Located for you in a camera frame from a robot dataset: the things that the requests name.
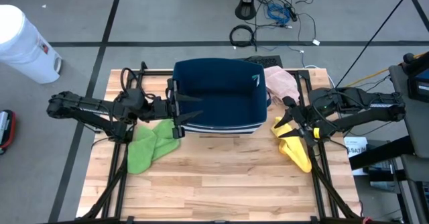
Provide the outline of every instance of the black equipment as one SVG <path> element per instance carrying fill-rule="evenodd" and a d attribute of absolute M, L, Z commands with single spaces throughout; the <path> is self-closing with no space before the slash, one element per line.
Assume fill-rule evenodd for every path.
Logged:
<path fill-rule="evenodd" d="M 244 60 L 248 62 L 252 62 L 255 64 L 260 64 L 264 68 L 272 67 L 272 66 L 279 66 L 283 68 L 282 60 L 280 59 L 280 56 L 250 56 L 247 58 L 240 58 L 239 60 Z"/>
<path fill-rule="evenodd" d="M 174 122 L 173 137 L 184 137 L 184 128 L 182 124 L 187 120 L 197 116 L 202 111 L 180 114 L 180 101 L 199 101 L 193 97 L 181 95 L 177 91 L 176 81 L 168 79 L 165 100 L 153 94 L 146 94 L 141 87 L 141 75 L 147 69 L 145 62 L 141 63 L 141 70 L 135 74 L 132 70 L 124 68 L 121 73 L 121 86 L 123 91 L 115 98 L 113 102 L 89 97 L 81 97 L 69 91 L 53 95 L 49 100 L 49 106 L 46 112 L 50 117 L 56 119 L 73 118 L 83 124 L 89 124 L 103 130 L 109 140 L 128 144 L 132 140 L 132 134 L 124 131 L 127 125 L 135 125 L 137 119 L 141 121 L 152 121 L 158 119 L 172 119 Z M 136 89 L 126 89 L 123 84 L 123 75 L 128 70 L 128 80 L 136 80 Z M 99 115 L 108 115 L 106 120 Z"/>
<path fill-rule="evenodd" d="M 417 58 L 406 54 L 404 63 L 402 68 L 408 75 L 408 96 L 429 103 L 429 52 Z"/>
<path fill-rule="evenodd" d="M 300 128 L 280 137 L 300 136 L 312 147 L 338 131 L 346 132 L 370 121 L 401 121 L 405 115 L 405 105 L 399 93 L 366 93 L 353 87 L 321 88 L 310 91 L 308 98 L 311 105 L 305 107 L 297 106 L 291 97 L 283 98 L 289 109 L 276 127 L 295 120 Z M 351 115 L 334 121 L 326 119 L 335 112 Z"/>
<path fill-rule="evenodd" d="M 253 19 L 256 16 L 254 0 L 240 0 L 235 8 L 235 16 L 242 20 Z"/>

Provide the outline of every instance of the white bucket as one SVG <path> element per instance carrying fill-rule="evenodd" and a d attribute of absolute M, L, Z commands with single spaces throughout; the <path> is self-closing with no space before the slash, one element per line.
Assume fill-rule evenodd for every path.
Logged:
<path fill-rule="evenodd" d="M 62 59 L 20 9 L 0 5 L 0 62 L 43 84 L 60 77 Z"/>

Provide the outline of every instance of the fabric bin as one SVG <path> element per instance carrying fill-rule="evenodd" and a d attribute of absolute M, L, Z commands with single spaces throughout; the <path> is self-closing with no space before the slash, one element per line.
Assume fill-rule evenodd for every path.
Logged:
<path fill-rule="evenodd" d="M 177 62 L 173 80 L 182 95 L 201 101 L 180 101 L 180 112 L 203 112 L 184 125 L 199 133 L 253 133 L 267 119 L 263 67 L 222 58 Z"/>

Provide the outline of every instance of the cable bundle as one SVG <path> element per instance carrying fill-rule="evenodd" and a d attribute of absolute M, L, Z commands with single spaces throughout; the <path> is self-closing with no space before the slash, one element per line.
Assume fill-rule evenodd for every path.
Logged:
<path fill-rule="evenodd" d="M 267 14 L 270 19 L 275 20 L 278 25 L 285 26 L 290 20 L 290 12 L 278 3 L 267 4 Z"/>

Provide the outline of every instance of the wooden tabletop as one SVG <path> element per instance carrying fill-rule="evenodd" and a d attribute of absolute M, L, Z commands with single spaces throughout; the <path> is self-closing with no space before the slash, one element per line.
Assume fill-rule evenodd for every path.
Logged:
<path fill-rule="evenodd" d="M 330 86 L 325 69 L 309 72 L 313 89 Z M 119 74 L 120 70 L 111 71 L 105 100 L 112 101 L 121 90 Z M 145 92 L 165 96 L 168 78 L 144 76 Z M 308 104 L 304 81 L 302 88 Z M 284 106 L 271 104 L 267 121 L 251 135 L 186 133 L 176 151 L 154 162 L 142 174 L 128 174 L 121 218 L 132 215 L 140 221 L 308 221 L 311 215 L 318 216 L 311 174 L 279 153 L 279 140 L 270 131 L 274 117 L 283 114 Z M 153 128 L 157 124 L 158 121 L 139 122 L 137 126 Z M 95 141 L 104 137 L 98 134 Z M 332 139 L 344 142 L 341 134 Z M 104 191 L 113 146 L 108 141 L 94 146 L 77 217 L 89 211 Z M 347 151 L 332 143 L 325 146 L 333 185 L 359 214 L 361 208 Z M 326 215 L 330 216 L 327 192 L 320 185 Z M 117 189 L 112 196 L 110 216 Z"/>

